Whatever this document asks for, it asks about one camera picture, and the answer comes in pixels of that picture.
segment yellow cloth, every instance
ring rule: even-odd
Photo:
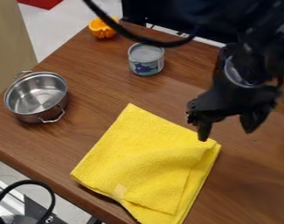
[[[220,145],[129,104],[72,171],[89,189],[120,202],[141,224],[182,223]]]

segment floor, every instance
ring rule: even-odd
[[[109,15],[121,18],[121,0],[94,0]],[[29,32],[31,42],[38,62],[62,46],[68,39],[87,26],[88,21],[95,15],[82,2],[82,0],[64,0],[51,10],[42,10],[25,4],[19,4],[24,17],[24,22]],[[162,27],[155,29],[176,34],[176,31]],[[209,43],[215,46],[222,44],[210,40],[197,38],[196,41]],[[21,173],[11,169],[0,162],[0,180],[11,184],[21,179],[26,179]],[[27,186],[20,188],[21,193],[47,207],[48,198],[37,187]],[[91,215],[85,213],[64,199],[58,197],[55,213],[67,223],[85,224]]]
[[[108,15],[121,18],[121,1],[94,0]],[[19,4],[38,62],[87,26],[95,14],[82,0],[64,0],[51,10]]]

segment metal pot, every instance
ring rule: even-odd
[[[65,114],[67,85],[62,76],[23,71],[14,79],[3,100],[17,119],[27,123],[55,123]]]

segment wooden table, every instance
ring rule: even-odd
[[[158,31],[127,25],[160,39]],[[157,76],[128,69],[132,42],[99,41],[86,28],[34,68],[63,75],[69,87],[64,118],[50,125],[19,123],[0,95],[0,160],[106,223],[136,223],[112,200],[75,183],[69,173],[129,102],[185,126],[185,105],[211,83],[218,48],[192,42],[166,52]],[[185,223],[284,223],[284,115],[273,113],[252,135],[237,117],[215,125],[222,152]]]

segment black cable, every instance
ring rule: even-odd
[[[135,35],[131,31],[125,29],[121,25],[117,24],[110,16],[107,15],[102,9],[100,9],[95,3],[92,2],[92,0],[83,0],[87,6],[94,11],[98,17],[100,17],[107,25],[109,25],[111,28],[113,28],[115,31],[119,32],[121,35],[123,35],[125,38],[132,39],[136,42],[143,42],[143,44],[151,45],[151,46],[158,46],[158,47],[177,47],[187,44],[188,42],[192,41],[196,37],[197,33],[197,26],[192,31],[190,36],[188,38],[182,38],[180,40],[176,41],[170,41],[170,42],[162,42],[160,40],[156,40],[153,38],[148,38],[140,35]]]
[[[36,186],[42,186],[44,187],[51,195],[52,198],[52,203],[49,206],[49,208],[47,209],[47,211],[45,212],[45,214],[42,216],[42,218],[37,222],[37,224],[45,224],[46,220],[49,218],[49,216],[51,216],[53,208],[55,206],[55,195],[53,190],[51,189],[50,186],[48,186],[45,183],[36,181],[36,180],[22,180],[22,181],[18,181],[12,185],[7,186],[5,189],[3,189],[0,192],[0,201],[4,198],[4,196],[6,194],[8,194],[11,190],[13,190],[14,188],[18,187],[18,186],[22,186],[22,185],[36,185]]]

